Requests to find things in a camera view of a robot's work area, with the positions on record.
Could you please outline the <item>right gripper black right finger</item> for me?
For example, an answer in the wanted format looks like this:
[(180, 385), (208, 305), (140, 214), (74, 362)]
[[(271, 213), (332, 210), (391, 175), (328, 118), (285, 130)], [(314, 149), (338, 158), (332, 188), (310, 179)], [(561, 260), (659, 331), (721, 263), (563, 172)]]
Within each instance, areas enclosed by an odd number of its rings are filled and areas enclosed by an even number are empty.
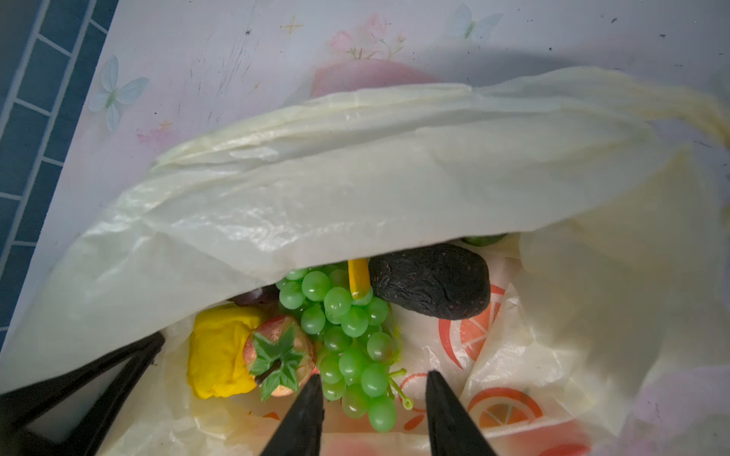
[(426, 409), (431, 455), (496, 456), (467, 410), (437, 370), (427, 376)]

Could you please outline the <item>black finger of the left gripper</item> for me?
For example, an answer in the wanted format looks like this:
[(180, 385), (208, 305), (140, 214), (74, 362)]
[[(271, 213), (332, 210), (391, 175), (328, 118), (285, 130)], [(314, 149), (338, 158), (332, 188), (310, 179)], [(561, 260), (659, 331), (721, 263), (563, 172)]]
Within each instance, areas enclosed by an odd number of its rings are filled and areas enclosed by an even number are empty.
[[(160, 332), (111, 351), (91, 363), (49, 380), (1, 395), (1, 453), (3, 455), (95, 455), (125, 401), (165, 344)], [(107, 372), (121, 370), (93, 397), (81, 416), (63, 421), (71, 429), (56, 442), (30, 425), (58, 408)]]

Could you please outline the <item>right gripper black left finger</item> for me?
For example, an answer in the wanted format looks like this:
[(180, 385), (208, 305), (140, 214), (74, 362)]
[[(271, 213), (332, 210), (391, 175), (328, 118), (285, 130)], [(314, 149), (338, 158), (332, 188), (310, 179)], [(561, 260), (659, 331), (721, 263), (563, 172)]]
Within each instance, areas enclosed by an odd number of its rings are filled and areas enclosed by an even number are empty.
[(313, 374), (260, 456), (319, 456), (324, 416), (321, 376)]

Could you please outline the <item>cream printed plastic bag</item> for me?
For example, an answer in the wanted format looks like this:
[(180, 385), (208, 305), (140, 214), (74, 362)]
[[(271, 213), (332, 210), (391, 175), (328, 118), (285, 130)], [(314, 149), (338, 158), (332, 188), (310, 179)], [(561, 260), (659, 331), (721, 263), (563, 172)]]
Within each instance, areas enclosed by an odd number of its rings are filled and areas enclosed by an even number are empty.
[(6, 342), (1, 395), (161, 333), (95, 455), (260, 455), (308, 381), (199, 399), (197, 315), (291, 315), (276, 283), (292, 271), (449, 243), (486, 260), (488, 308), (387, 301), (414, 406), (377, 432), (324, 399), (319, 455), (431, 455), (430, 371), (496, 455), (728, 454), (729, 233), (695, 139), (728, 147), (725, 104), (600, 68), (236, 123), (161, 155), (76, 239)]

